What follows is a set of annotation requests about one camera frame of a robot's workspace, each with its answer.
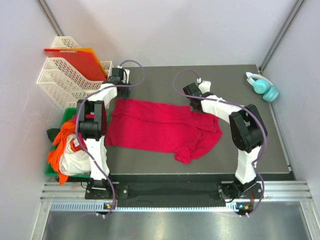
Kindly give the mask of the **red t-shirt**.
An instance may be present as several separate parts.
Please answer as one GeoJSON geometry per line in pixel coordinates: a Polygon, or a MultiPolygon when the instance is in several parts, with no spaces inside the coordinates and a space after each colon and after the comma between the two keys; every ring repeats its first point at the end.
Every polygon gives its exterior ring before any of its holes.
{"type": "MultiPolygon", "coordinates": [[[[109,109],[107,109],[106,111],[105,111],[105,114],[106,114],[106,121],[107,121],[107,124],[109,125],[109,122],[110,122],[110,118],[111,118],[111,112],[109,111],[109,109]]],[[[89,119],[93,119],[94,118],[94,114],[86,114],[85,115],[87,118],[89,118],[89,119]]],[[[76,123],[76,118],[77,118],[77,115],[75,114],[73,117],[72,117],[72,119],[71,119],[71,122],[73,123],[73,124],[75,124],[76,123]]]]}
{"type": "Polygon", "coordinates": [[[172,153],[176,161],[189,164],[210,152],[222,135],[215,115],[182,105],[118,99],[105,144],[172,153]]]}

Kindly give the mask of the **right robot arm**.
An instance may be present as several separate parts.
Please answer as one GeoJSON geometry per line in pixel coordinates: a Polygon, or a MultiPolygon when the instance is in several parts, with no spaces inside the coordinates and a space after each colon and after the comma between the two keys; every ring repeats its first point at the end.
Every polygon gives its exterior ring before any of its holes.
{"type": "Polygon", "coordinates": [[[257,182],[257,159],[267,138],[266,128],[255,105],[231,103],[203,89],[191,83],[183,88],[183,93],[194,111],[214,115],[229,124],[232,142],[238,151],[233,192],[245,198],[257,182]]]}

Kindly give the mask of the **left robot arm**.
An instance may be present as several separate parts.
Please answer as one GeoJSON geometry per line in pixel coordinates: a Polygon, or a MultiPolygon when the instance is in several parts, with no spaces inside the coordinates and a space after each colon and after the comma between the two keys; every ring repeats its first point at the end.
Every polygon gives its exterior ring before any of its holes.
{"type": "Polygon", "coordinates": [[[90,160],[90,179],[87,182],[87,200],[112,199],[114,187],[110,183],[110,170],[107,165],[105,136],[108,128],[106,110],[112,99],[128,97],[130,71],[121,66],[114,67],[111,75],[100,88],[77,102],[76,136],[82,137],[90,160]]]}

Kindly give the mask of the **red orange folder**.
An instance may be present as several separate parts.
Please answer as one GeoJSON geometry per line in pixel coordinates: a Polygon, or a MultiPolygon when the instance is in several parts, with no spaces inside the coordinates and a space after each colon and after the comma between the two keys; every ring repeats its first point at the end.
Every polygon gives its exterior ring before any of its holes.
{"type": "Polygon", "coordinates": [[[50,58],[63,58],[90,81],[104,81],[108,74],[92,48],[45,48],[50,58]]]}

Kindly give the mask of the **red t-shirt in bin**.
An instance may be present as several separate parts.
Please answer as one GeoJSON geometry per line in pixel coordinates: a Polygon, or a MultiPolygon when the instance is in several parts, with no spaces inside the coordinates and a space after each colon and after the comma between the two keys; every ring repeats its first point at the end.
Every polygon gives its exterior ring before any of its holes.
{"type": "MultiPolygon", "coordinates": [[[[107,109],[106,111],[105,111],[105,114],[106,114],[106,121],[107,121],[107,124],[109,125],[109,122],[110,122],[110,118],[111,118],[111,112],[109,111],[109,109],[107,109]]],[[[85,115],[87,118],[89,118],[89,119],[93,119],[94,118],[94,114],[86,114],[85,115]]],[[[76,123],[76,118],[77,118],[77,115],[75,114],[73,117],[72,117],[72,119],[71,119],[71,122],[73,123],[73,124],[75,124],[76,123]]]]}

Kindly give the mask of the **white perforated file rack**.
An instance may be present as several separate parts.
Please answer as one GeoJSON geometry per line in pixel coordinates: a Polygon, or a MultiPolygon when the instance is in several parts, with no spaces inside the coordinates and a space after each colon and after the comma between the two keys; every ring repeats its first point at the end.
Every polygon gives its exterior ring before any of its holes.
{"type": "Polygon", "coordinates": [[[79,99],[98,90],[102,82],[86,79],[62,57],[48,57],[36,83],[64,111],[76,107],[79,99]]]}

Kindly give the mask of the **green plastic bin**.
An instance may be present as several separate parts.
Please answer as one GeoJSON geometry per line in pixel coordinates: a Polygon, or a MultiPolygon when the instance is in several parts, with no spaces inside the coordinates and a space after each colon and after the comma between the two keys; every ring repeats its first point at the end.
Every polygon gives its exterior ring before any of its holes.
{"type": "Polygon", "coordinates": [[[47,130],[52,150],[47,155],[45,174],[59,177],[61,185],[71,178],[90,178],[91,158],[83,151],[75,135],[76,113],[76,108],[67,108],[60,127],[47,130]]]}

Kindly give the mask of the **teal white headphones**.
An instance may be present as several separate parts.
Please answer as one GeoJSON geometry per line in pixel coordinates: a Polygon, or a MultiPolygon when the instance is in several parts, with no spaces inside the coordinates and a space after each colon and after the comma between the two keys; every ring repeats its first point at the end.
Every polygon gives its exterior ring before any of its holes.
{"type": "Polygon", "coordinates": [[[276,86],[266,77],[252,72],[246,72],[245,74],[246,81],[252,86],[256,94],[262,95],[264,101],[271,103],[278,98],[279,92],[276,86]]]}

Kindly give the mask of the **dark green cloth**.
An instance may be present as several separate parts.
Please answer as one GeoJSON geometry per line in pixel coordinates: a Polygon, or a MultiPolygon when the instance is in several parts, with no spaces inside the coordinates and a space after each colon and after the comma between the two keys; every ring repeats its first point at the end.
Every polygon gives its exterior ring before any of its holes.
{"type": "Polygon", "coordinates": [[[54,142],[56,136],[60,133],[59,128],[50,128],[46,131],[47,137],[51,143],[54,142]]]}

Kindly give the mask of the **white t-shirt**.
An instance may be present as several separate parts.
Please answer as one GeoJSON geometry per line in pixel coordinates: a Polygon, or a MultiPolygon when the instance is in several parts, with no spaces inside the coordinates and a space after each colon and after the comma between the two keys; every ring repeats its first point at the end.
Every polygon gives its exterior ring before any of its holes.
{"type": "Polygon", "coordinates": [[[104,179],[103,173],[107,176],[110,174],[105,137],[102,136],[98,141],[88,138],[84,142],[89,144],[86,151],[81,148],[74,133],[67,137],[66,146],[59,160],[60,172],[67,176],[90,172],[90,176],[95,180],[104,179]]]}

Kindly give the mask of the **orange t-shirt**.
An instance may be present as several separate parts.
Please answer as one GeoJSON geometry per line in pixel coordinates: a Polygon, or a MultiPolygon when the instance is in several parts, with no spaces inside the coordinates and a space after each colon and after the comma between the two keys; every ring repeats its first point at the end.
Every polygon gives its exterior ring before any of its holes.
{"type": "Polygon", "coordinates": [[[63,174],[60,171],[60,160],[65,152],[68,137],[73,137],[75,134],[76,124],[72,123],[71,120],[72,119],[62,124],[60,132],[56,136],[52,144],[55,147],[55,149],[50,151],[47,156],[47,162],[52,167],[52,169],[58,174],[60,185],[66,183],[69,178],[67,175],[63,174]]]}

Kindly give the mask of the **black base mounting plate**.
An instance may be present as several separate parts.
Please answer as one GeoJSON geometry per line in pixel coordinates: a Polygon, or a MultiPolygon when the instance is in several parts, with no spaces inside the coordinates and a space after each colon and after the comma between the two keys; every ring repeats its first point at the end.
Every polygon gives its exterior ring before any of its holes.
{"type": "Polygon", "coordinates": [[[262,196],[261,184],[239,197],[233,174],[112,174],[114,196],[118,207],[222,207],[231,200],[253,205],[262,196]]]}

